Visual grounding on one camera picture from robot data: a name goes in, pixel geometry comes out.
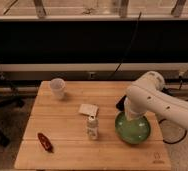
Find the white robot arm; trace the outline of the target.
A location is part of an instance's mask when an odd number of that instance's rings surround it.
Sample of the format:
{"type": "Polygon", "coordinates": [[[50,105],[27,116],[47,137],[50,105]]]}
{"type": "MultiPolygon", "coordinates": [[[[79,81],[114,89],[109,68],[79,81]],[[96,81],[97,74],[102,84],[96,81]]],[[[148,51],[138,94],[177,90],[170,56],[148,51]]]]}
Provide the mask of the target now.
{"type": "Polygon", "coordinates": [[[133,81],[126,89],[126,118],[138,119],[151,111],[188,130],[188,101],[163,93],[164,86],[163,76],[155,71],[148,71],[133,81]]]}

